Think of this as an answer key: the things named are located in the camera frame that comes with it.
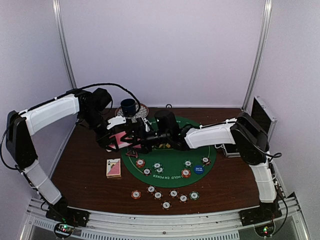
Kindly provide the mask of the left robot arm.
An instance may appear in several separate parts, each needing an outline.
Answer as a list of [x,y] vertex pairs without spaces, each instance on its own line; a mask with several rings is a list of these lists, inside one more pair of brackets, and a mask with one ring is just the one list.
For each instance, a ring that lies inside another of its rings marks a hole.
[[111,101],[106,89],[88,91],[76,88],[28,109],[12,110],[7,115],[7,127],[1,141],[5,143],[15,162],[12,169],[26,178],[61,222],[69,221],[72,211],[66,197],[40,164],[34,143],[35,135],[67,117],[74,116],[85,121],[93,130],[96,142],[101,148],[117,150],[114,128],[126,120],[120,116],[109,120],[103,117],[102,111]]

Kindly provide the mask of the blue small blind button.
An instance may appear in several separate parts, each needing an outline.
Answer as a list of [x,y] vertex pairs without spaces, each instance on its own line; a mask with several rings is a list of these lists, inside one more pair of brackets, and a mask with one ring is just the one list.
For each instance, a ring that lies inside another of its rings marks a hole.
[[205,168],[202,165],[196,165],[196,166],[194,166],[193,171],[195,174],[201,175],[205,172]]

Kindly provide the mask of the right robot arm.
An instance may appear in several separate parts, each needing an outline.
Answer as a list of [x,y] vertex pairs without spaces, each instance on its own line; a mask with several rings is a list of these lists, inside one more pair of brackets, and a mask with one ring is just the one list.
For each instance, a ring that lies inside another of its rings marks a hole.
[[221,144],[235,145],[242,160],[251,168],[258,187],[258,219],[266,221],[279,209],[271,162],[280,158],[282,153],[270,153],[267,133],[249,114],[242,112],[236,118],[221,123],[205,126],[186,124],[183,127],[177,123],[174,113],[166,109],[157,111],[154,118],[156,130],[139,118],[135,126],[121,137],[121,141],[130,147],[140,146],[144,154],[151,152],[153,146],[166,143],[179,151]]

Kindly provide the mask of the red chips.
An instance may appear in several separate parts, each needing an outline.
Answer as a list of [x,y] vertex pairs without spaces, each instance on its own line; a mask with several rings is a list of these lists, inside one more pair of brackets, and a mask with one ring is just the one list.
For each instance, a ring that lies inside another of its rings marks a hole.
[[146,162],[144,159],[137,159],[136,162],[135,162],[135,165],[137,168],[143,168],[145,166]]
[[181,176],[183,178],[189,178],[191,176],[191,171],[189,169],[183,169],[181,171]]

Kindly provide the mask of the red poker chip stack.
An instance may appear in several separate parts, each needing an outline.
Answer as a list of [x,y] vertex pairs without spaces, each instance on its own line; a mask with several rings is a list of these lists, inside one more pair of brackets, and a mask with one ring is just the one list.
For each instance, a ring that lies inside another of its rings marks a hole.
[[139,190],[133,190],[131,192],[131,197],[135,200],[139,199],[141,197],[141,192]]

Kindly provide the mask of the pink playing card deck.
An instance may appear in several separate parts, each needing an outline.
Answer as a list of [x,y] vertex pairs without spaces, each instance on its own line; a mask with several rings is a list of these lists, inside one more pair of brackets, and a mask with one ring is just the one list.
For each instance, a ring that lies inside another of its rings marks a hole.
[[121,140],[121,138],[126,134],[125,131],[122,131],[122,132],[119,132],[119,133],[116,133],[114,135],[111,135],[110,136],[110,139],[112,139],[113,137],[115,137],[115,141],[118,145],[118,148],[119,149],[122,149],[122,148],[125,148],[127,146],[129,146],[131,143],[128,143],[128,142],[124,142]]

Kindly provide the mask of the brown chip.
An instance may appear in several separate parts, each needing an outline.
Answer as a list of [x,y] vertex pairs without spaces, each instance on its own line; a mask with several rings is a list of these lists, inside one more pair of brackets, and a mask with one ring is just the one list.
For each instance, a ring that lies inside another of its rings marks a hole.
[[201,159],[201,162],[202,162],[202,164],[203,164],[204,166],[208,166],[208,165],[211,164],[211,160],[210,160],[210,158],[208,158],[208,157],[203,157],[203,158]]
[[142,173],[143,173],[145,176],[149,176],[149,175],[152,173],[152,171],[151,171],[150,168],[145,168],[145,169],[143,169]]

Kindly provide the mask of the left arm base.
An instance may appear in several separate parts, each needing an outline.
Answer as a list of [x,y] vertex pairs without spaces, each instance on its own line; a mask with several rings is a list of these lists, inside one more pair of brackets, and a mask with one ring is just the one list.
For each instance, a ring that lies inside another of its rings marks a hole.
[[90,213],[85,210],[67,208],[67,214],[63,216],[61,213],[49,209],[45,216],[57,222],[53,227],[53,232],[58,238],[65,239],[70,237],[77,227],[87,226]]

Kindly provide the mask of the green chips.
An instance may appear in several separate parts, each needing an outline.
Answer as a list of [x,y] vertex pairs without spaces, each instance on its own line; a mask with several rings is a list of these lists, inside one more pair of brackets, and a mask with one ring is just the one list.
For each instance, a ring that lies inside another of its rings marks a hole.
[[183,165],[184,165],[186,168],[190,168],[190,167],[193,165],[193,163],[192,163],[190,160],[185,160],[184,163],[183,163]]
[[152,166],[156,173],[161,174],[164,172],[164,168],[160,162],[155,162]]

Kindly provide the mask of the triangular black red dealer button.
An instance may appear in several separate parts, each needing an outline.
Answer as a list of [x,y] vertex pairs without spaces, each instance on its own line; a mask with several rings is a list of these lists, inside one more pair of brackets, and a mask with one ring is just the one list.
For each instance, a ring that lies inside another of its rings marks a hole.
[[127,153],[125,155],[127,157],[132,157],[132,158],[136,158],[136,159],[139,157],[139,153],[134,149],[128,149]]

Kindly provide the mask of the green poker chip stack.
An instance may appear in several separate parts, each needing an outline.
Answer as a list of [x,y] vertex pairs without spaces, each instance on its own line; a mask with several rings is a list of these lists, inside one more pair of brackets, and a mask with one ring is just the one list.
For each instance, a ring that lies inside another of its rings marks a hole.
[[200,198],[200,194],[197,191],[192,191],[189,194],[189,198],[193,201],[196,201]]

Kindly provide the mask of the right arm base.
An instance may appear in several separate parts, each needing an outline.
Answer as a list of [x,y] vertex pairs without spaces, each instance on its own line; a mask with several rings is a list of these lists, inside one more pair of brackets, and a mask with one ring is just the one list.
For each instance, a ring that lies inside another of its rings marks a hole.
[[262,238],[271,237],[276,231],[275,219],[282,216],[279,209],[274,211],[255,207],[239,212],[243,226],[253,225],[255,233]]

